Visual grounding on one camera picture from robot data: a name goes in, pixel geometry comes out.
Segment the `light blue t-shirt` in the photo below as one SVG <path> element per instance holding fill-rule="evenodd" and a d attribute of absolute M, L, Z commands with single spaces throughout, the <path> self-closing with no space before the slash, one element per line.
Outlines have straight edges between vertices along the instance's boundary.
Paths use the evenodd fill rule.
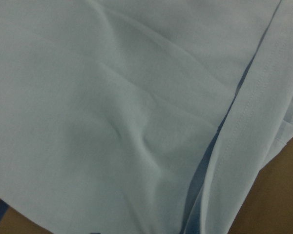
<path fill-rule="evenodd" d="M 0 198 L 55 234 L 226 234 L 293 137 L 293 0 L 0 0 Z"/>

